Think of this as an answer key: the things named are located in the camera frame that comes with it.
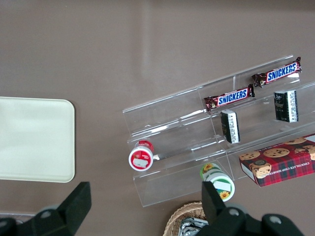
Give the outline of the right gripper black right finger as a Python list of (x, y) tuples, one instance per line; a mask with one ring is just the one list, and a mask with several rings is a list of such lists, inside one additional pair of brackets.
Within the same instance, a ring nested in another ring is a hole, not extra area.
[(257, 236), (257, 221), (237, 207), (227, 207), (210, 181), (202, 182), (202, 208), (208, 221), (199, 236)]

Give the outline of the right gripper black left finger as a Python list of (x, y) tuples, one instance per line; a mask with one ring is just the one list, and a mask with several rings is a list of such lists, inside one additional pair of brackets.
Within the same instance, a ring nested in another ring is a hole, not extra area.
[(18, 236), (73, 236), (78, 231), (92, 206), (91, 186), (81, 182), (56, 208), (39, 212), (18, 225)]

